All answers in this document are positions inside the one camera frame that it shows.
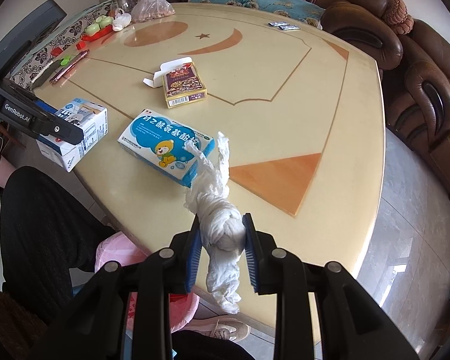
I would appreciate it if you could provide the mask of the small white knotted bag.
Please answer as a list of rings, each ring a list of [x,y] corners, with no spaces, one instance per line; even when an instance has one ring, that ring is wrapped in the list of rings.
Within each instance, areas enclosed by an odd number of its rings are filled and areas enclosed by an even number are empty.
[[[112,22],[112,30],[120,32],[124,30],[131,23],[131,14],[124,11],[116,11]]]

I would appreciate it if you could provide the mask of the plastic bag of peanuts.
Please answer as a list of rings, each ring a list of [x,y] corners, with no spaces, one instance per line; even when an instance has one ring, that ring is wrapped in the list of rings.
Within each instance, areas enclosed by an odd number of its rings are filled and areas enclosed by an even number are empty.
[[[131,18],[134,23],[144,23],[175,13],[175,9],[167,0],[139,0],[131,11]]]

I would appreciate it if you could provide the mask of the green white toy on red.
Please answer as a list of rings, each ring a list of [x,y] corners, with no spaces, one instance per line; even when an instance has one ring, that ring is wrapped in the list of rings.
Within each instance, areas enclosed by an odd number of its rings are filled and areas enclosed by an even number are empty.
[[[113,33],[113,17],[99,16],[85,28],[80,40],[75,45],[77,50],[82,50],[88,42],[96,41],[110,33]]]

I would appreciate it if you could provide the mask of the glass jar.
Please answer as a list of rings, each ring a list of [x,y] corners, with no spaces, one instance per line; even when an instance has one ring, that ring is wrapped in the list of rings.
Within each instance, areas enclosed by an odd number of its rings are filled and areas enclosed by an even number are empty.
[[[113,0],[117,9],[122,9],[125,13],[131,13],[137,0]]]

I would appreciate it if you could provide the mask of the blue cartoon medicine box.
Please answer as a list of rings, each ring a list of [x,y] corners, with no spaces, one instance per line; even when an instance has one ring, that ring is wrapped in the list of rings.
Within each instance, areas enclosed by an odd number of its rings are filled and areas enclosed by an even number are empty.
[[[197,175],[197,159],[184,149],[188,141],[204,155],[215,147],[211,136],[150,109],[143,110],[118,138],[125,151],[185,187]]]

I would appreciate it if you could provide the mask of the floral patterned cloth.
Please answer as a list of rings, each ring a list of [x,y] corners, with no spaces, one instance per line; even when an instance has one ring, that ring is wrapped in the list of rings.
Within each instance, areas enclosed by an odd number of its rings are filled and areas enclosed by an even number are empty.
[[[33,90],[42,86],[64,67],[61,60],[66,55],[73,58],[87,48],[87,44],[81,50],[75,47],[86,27],[99,16],[114,18],[116,11],[123,10],[117,9],[113,0],[107,0],[72,16],[33,46],[7,77],[24,89]]]

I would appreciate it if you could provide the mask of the pink lined trash bin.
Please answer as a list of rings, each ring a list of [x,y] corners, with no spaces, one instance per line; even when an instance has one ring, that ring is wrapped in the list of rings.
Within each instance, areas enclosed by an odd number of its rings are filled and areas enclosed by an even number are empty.
[[[117,232],[103,240],[97,246],[94,272],[98,272],[99,269],[110,261],[116,261],[123,267],[129,267],[135,264],[142,264],[148,256],[148,253],[145,253],[136,246],[123,232]],[[132,273],[130,277],[134,281],[130,285],[133,291],[131,292],[127,309],[126,328],[128,336],[132,336],[134,323],[136,322],[136,306],[140,306],[149,314],[152,307],[158,305],[158,303],[152,301],[151,304],[141,306],[142,301],[145,300],[145,296],[139,295],[139,290],[141,289],[153,291],[156,283],[153,280],[143,279],[140,271]],[[193,292],[187,294],[173,293],[168,296],[171,333],[183,329],[192,321],[197,311],[199,300],[200,297]]]

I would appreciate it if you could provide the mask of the person's black trouser leg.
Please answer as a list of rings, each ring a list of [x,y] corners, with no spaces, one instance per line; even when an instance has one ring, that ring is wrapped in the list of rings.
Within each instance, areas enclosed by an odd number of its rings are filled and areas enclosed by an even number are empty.
[[[51,177],[20,167],[1,198],[7,292],[36,314],[60,311],[72,298],[71,269],[92,272],[98,245],[113,233]]]

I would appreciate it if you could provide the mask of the white blue milk carton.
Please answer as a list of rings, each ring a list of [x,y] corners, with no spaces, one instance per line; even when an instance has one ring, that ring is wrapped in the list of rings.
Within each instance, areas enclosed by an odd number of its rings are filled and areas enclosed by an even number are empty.
[[[77,163],[108,133],[107,108],[75,98],[55,111],[64,123],[51,135],[40,135],[35,141],[40,153],[71,172]]]

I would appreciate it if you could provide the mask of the brown leather sofa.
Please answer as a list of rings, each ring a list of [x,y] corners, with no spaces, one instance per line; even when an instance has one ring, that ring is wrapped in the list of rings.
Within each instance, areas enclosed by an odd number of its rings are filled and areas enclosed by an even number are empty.
[[[450,198],[450,43],[413,17],[411,32],[396,35],[382,20],[388,0],[305,1],[324,9],[326,32],[376,61],[388,128],[433,170]]]

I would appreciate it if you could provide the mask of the blue floral cushion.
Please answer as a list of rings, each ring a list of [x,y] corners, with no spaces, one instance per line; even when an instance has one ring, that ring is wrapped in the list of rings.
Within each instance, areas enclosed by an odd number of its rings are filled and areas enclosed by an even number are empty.
[[[322,29],[324,9],[305,0],[187,0],[266,11]]]

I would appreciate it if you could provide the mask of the beige sneaker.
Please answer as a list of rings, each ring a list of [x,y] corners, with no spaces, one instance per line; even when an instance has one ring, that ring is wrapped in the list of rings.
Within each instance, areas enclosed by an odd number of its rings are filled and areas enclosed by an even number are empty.
[[[193,319],[184,326],[183,331],[198,332],[219,340],[239,342],[250,334],[251,328],[229,315],[220,315],[208,319]]]

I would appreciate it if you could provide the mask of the green bottle cap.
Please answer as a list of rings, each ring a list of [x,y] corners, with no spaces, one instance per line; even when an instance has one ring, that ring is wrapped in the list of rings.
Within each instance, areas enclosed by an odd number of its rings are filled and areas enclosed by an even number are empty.
[[[72,59],[72,55],[66,55],[62,60],[61,60],[61,66],[65,66],[67,63],[69,63],[69,61]]]

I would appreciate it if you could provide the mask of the pink smartphone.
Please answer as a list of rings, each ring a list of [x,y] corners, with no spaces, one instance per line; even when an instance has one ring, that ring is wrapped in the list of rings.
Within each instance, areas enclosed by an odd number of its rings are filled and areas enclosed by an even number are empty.
[[[90,49],[85,49],[75,55],[69,63],[67,63],[58,73],[56,73],[50,80],[49,83],[56,84],[65,74],[71,71],[75,65],[83,60],[90,52]]]

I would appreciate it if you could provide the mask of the open maroon snack box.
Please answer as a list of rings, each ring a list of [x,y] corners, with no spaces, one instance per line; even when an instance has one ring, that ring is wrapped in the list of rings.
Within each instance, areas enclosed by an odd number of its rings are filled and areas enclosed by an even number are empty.
[[[150,88],[162,88],[168,109],[200,102],[207,97],[207,89],[191,57],[162,63],[153,78],[144,78]]]

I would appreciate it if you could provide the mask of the white tissue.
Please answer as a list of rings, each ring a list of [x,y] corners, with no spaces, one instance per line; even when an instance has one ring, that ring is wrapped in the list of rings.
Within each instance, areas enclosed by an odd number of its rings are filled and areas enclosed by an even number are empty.
[[[239,261],[245,249],[245,225],[238,208],[229,202],[229,139],[217,135],[218,160],[212,163],[193,143],[184,149],[196,160],[196,177],[185,195],[184,206],[199,221],[201,244],[208,256],[205,284],[208,293],[228,314],[240,311]]]

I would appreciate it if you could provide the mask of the silver candy wrapper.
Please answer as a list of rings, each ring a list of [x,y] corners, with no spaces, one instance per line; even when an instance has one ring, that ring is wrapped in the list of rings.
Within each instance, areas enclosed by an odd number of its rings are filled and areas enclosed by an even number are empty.
[[[296,25],[283,24],[283,25],[280,25],[278,27],[278,29],[281,30],[281,31],[285,31],[285,32],[291,32],[291,31],[300,30],[301,28],[299,26],[296,26]]]
[[[289,23],[283,22],[283,21],[281,21],[281,22],[269,22],[268,25],[271,26],[271,27],[276,28],[276,27],[280,27],[280,26],[289,25]]]

